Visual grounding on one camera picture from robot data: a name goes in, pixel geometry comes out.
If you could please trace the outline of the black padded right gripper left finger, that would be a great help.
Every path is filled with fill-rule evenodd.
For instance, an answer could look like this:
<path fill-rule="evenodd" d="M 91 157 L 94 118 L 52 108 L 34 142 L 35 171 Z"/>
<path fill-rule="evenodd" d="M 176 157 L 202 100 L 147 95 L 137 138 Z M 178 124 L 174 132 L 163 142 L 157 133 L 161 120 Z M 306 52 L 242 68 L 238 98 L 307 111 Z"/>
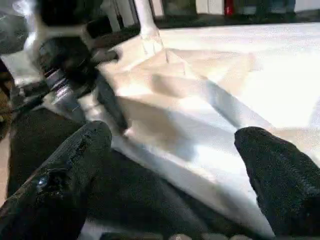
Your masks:
<path fill-rule="evenodd" d="M 2 205 L 1 239 L 77 239 L 111 141 L 108 125 L 99 120 L 68 137 Z"/>

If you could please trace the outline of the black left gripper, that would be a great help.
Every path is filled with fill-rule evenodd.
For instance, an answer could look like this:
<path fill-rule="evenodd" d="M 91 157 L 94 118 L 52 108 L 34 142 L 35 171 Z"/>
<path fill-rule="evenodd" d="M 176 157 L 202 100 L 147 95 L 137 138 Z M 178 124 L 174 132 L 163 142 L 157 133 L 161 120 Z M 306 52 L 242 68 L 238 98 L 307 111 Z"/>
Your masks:
<path fill-rule="evenodd" d="M 118 130 L 127 130 L 127 119 L 117 96 L 105 77 L 95 69 L 91 57 L 88 47 L 77 36 L 54 37 L 40 46 L 38 65 L 46 84 L 54 91 L 53 104 L 66 117 L 85 123 L 86 116 L 77 97 L 92 91 L 96 80 L 97 101 Z"/>

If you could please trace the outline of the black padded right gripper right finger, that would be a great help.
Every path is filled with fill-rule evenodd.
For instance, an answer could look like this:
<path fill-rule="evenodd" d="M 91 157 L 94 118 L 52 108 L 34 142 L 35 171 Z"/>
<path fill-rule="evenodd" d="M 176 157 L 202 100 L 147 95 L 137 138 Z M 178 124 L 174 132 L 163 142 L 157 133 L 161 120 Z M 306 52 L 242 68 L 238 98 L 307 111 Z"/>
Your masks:
<path fill-rule="evenodd" d="M 320 169 L 294 144 L 264 128 L 234 134 L 257 204 L 275 236 L 319 237 Z"/>

